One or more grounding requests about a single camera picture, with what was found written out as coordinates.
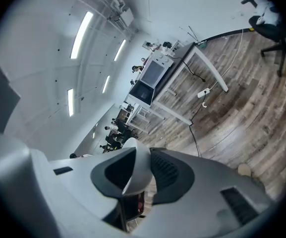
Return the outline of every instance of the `power strip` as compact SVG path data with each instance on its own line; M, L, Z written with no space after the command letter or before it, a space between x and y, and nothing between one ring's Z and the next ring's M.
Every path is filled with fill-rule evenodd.
M201 92L198 93L198 98L201 98L201 97L203 97L203 96L205 96L205 95L208 95L208 93L210 93L210 89L209 89L209 88L206 88L206 89L204 89L203 91L201 91Z

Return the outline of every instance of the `floor plank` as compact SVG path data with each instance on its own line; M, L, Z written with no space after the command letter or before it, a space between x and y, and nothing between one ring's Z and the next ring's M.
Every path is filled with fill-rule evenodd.
M240 39L241 34L236 34L208 42L203 52L220 74L230 67ZM260 50L271 45L272 41L255 32L243 34L238 56L224 76L229 91L225 93L216 85L205 98L208 107L201 108L191 128L204 158L233 169L247 163L267 193L279 199L286 186L286 61L283 77L278 78L276 52L266 53L265 58L260 56ZM183 70L171 85L177 95L166 93L160 102L190 119L203 101L197 93L211 87L215 79L196 55L188 65L206 82ZM151 114L150 123L134 119L135 124L151 132L147 135L135 130L138 139L149 147L197 156L188 126L154 105L151 108L166 119Z

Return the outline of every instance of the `chair base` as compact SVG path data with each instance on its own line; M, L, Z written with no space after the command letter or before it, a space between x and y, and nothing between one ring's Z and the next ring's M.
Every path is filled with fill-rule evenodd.
M280 43L271 46L269 48L265 48L261 50L261 56L264 57L265 56L265 52L270 52L270 51L278 51L281 50L282 51L282 57L281 57L281 62L280 62L280 67L277 70L277 75L278 77L281 77L283 75L283 65L284 65L284 61L285 61L285 56L286 56L286 43L284 41L280 41Z

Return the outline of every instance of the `office chair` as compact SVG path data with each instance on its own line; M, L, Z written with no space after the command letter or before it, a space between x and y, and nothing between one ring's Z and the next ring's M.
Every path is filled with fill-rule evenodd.
M255 8L257 7L257 3L255 0L243 0L241 4L246 4L247 2L250 2ZM277 12L277 9L275 7L271 7L270 10L272 12ZM283 65L285 61L285 55L286 55L286 42L285 42L285 37L286 37L286 30L283 28L281 24L275 26L272 24L261 24L261 25L256 25L256 22L260 16L253 16L251 17L248 22L250 25L255 29L256 32L258 32L260 35L264 36L267 39L270 39L277 44L274 46L271 46L269 48L265 48L261 50L261 56L265 56L265 52L269 51L277 51L281 50L282 51L282 57L281 57L281 62L280 62L280 67L277 71L278 77L282 76L282 70L283 70Z

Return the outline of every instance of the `fluorescent light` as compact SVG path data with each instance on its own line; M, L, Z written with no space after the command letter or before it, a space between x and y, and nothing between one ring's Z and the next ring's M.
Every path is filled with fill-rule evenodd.
M68 90L69 116L73 115L73 89Z
M123 42L122 42L120 48L119 48L118 51L117 51L117 54L116 54L116 56L115 56L115 58L114 58L114 61L116 61L116 59L117 59L119 53L121 52L121 49L123 48L125 42L126 42L126 40L123 40Z
M78 51L80 48L80 44L83 38L83 35L85 33L85 30L88 27L88 24L90 23L90 20L92 18L93 14L90 12L87 12L87 14L85 14L84 19L80 25L79 31L77 33L77 36L75 37L74 43L73 43L73 48L72 48L72 52L71 52L71 59L76 59L78 56Z
M105 81L105 84L104 84L104 87L103 87L103 91L102 91L102 93L104 93L104 92L105 92L105 89L106 89L106 87L107 87L107 84L108 84L109 78L110 78L110 76L108 76L108 77L107 77L107 79L106 79L106 81Z

